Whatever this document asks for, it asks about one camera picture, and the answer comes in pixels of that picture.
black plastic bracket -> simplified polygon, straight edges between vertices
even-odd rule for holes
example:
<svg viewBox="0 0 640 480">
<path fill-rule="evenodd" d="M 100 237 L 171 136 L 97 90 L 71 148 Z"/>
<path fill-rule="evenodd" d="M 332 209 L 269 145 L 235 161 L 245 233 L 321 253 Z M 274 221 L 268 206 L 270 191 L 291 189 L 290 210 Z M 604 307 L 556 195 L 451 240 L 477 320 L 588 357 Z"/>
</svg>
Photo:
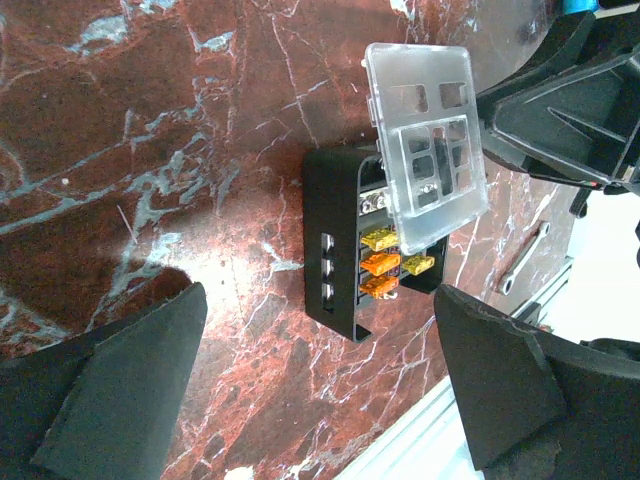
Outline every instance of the black plastic bracket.
<svg viewBox="0 0 640 480">
<path fill-rule="evenodd" d="M 477 104 L 491 160 L 534 178 L 640 194 L 640 9 L 559 17 L 531 59 Z"/>
</svg>

red marble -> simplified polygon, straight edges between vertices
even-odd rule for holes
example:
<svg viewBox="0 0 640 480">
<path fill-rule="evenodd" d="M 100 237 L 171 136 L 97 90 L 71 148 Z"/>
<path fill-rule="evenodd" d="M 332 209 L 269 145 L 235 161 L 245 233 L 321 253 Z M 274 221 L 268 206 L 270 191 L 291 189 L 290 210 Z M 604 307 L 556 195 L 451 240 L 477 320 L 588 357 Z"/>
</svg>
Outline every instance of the red marble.
<svg viewBox="0 0 640 480">
<path fill-rule="evenodd" d="M 163 479 L 333 478 L 446 366 L 430 296 L 363 311 L 361 345 L 306 317 L 302 158 L 375 139 L 369 43 L 465 45 L 482 89 L 550 22 L 542 0 L 397 5 L 0 0 L 0 355 L 202 282 L 208 323 Z M 510 311 L 561 265 L 573 191 L 487 174 L 491 210 L 451 236 L 446 281 Z M 499 296 L 542 219 L 551 234 Z"/>
</svg>

yellow fuse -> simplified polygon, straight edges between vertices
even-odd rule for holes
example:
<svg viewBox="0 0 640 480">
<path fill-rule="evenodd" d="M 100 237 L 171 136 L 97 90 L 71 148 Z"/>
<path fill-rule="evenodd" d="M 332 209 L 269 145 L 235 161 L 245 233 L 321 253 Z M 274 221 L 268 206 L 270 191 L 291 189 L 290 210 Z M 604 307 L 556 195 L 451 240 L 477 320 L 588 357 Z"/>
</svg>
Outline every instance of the yellow fuse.
<svg viewBox="0 0 640 480">
<path fill-rule="evenodd" d="M 425 257 L 424 255 L 414 255 L 407 258 L 402 264 L 402 268 L 408 271 L 411 275 L 420 275 L 422 272 L 426 272 L 436 263 L 436 259 L 433 257 Z"/>
<path fill-rule="evenodd" d="M 366 260 L 360 262 L 360 266 L 375 276 L 388 272 L 393 267 L 400 265 L 402 257 L 397 253 L 374 253 Z"/>
<path fill-rule="evenodd" d="M 365 235 L 360 241 L 374 252 L 379 252 L 385 248 L 395 247 L 398 244 L 398 234 L 388 228 L 381 228 Z"/>
<path fill-rule="evenodd" d="M 382 275 L 380 277 L 373 277 L 364 285 L 360 285 L 360 291 L 368 293 L 373 298 L 382 298 L 385 293 L 389 293 L 397 286 L 398 277 Z"/>
</svg>

transparent lid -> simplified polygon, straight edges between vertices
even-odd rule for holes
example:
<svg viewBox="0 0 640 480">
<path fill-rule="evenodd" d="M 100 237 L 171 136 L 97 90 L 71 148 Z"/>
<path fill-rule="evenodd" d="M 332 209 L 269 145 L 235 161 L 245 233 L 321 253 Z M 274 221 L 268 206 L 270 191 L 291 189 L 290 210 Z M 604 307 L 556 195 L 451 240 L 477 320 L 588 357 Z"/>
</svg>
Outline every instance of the transparent lid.
<svg viewBox="0 0 640 480">
<path fill-rule="evenodd" d="M 374 43 L 365 67 L 400 249 L 418 253 L 488 208 L 469 53 Z"/>
</svg>

wrench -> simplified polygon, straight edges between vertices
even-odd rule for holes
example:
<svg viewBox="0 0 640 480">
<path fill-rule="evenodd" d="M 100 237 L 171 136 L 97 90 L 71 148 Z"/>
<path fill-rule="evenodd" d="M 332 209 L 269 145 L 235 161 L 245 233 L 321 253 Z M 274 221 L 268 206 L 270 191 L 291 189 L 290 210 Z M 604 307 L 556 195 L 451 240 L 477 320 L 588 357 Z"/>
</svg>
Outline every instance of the wrench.
<svg viewBox="0 0 640 480">
<path fill-rule="evenodd" d="M 540 222 L 535 236 L 529 240 L 529 243 L 527 243 L 527 246 L 518 256 L 516 261 L 513 262 L 511 268 L 507 270 L 500 279 L 500 283 L 498 284 L 499 293 L 509 295 L 513 288 L 513 284 L 516 282 L 516 277 L 529 261 L 538 244 L 549 234 L 549 230 L 551 230 L 551 224 L 549 222 Z"/>
</svg>

